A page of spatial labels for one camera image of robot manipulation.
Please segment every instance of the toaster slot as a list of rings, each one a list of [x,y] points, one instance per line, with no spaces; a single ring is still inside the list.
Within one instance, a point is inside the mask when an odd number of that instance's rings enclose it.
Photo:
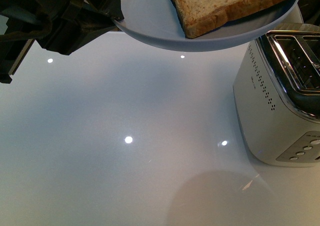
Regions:
[[[289,63],[289,74],[291,80],[299,90],[318,90],[320,89],[320,75],[315,69],[313,64],[306,56],[305,51],[302,49],[294,36],[277,35],[275,36],[276,42],[282,49],[282,56],[285,61]],[[317,42],[313,39],[308,40],[312,48],[317,52]]]
[[[320,37],[316,36],[304,36],[304,41],[308,44],[314,55],[320,61]]]

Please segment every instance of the toaster button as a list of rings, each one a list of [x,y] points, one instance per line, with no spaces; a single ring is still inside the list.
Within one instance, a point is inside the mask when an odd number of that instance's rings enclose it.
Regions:
[[[320,144],[320,139],[312,140],[312,141],[310,142],[310,144],[312,144],[312,145],[318,145],[318,144]]]
[[[296,155],[298,155],[298,156],[302,156],[302,155],[304,155],[306,152],[297,152],[297,153],[295,153]]]
[[[303,147],[304,150],[311,150],[313,147],[312,146],[305,146]]]

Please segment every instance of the bread crust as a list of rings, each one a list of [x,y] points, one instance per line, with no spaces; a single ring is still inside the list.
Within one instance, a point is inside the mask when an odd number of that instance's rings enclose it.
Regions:
[[[182,24],[185,36],[190,39],[199,37],[209,31],[223,26],[225,23],[267,9],[284,0],[237,0],[228,5],[214,7],[205,15],[197,18],[191,16],[188,0],[172,0]]]

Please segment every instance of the ventilation holes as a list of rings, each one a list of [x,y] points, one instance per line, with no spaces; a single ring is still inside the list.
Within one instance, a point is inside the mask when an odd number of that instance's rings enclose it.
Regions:
[[[252,62],[253,68],[254,68],[254,73],[255,73],[256,78],[258,79],[258,82],[260,84],[260,88],[262,89],[262,92],[265,95],[265,99],[266,99],[268,105],[270,105],[271,111],[274,111],[274,110],[276,110],[276,105],[273,103],[272,98],[269,95],[267,86],[265,86],[265,81],[263,80],[263,77],[260,74],[260,70],[257,65],[257,62],[256,62],[251,45],[249,46],[248,50],[249,50],[250,59],[251,59],[251,62]]]

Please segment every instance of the black object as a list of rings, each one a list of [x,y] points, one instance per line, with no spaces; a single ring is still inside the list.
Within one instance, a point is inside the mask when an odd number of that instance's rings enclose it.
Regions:
[[[70,55],[123,20],[121,0],[0,0],[8,17],[0,35],[0,82],[10,83],[37,40],[43,49]]]

